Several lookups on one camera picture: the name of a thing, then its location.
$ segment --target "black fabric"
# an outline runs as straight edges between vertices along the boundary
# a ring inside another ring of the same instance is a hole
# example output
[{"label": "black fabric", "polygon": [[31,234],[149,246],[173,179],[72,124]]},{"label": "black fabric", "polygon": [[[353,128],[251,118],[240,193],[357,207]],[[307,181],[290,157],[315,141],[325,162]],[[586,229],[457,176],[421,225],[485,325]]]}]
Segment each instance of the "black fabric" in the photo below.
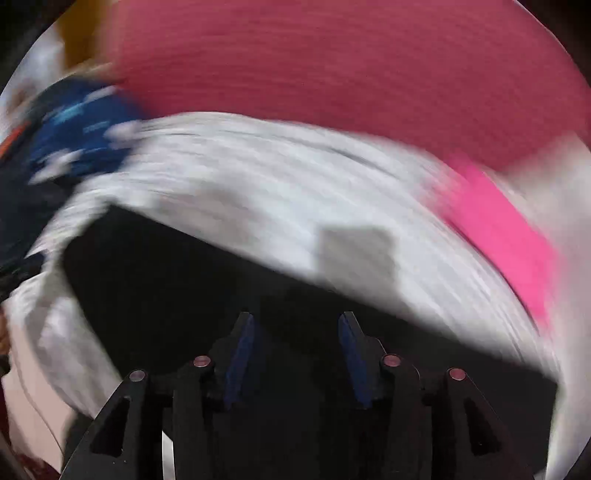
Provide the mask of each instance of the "black fabric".
[{"label": "black fabric", "polygon": [[[326,248],[330,243],[321,242],[318,261],[330,269]],[[140,367],[177,369],[227,335],[241,310],[263,325],[272,346],[260,383],[247,389],[230,415],[212,420],[220,478],[361,478],[368,466],[359,459],[379,459],[385,419],[353,408],[337,340],[337,319],[345,310],[355,312],[367,335],[419,370],[464,368],[533,471],[545,465],[556,385],[536,371],[119,207],[70,243],[63,265],[122,375]]]}]

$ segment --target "white cloth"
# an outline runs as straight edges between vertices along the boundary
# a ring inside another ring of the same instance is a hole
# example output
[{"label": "white cloth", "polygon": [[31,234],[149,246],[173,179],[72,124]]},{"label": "white cloth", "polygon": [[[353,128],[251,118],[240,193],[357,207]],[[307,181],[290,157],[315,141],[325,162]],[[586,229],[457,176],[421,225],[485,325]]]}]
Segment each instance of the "white cloth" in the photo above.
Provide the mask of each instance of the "white cloth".
[{"label": "white cloth", "polygon": [[78,410],[96,416],[120,377],[60,256],[110,203],[557,376],[551,345],[499,272],[427,206],[447,173],[436,158],[380,138],[224,113],[156,119],[138,135],[118,172],[86,180],[56,214],[32,250],[48,252],[43,272],[7,305]]}]

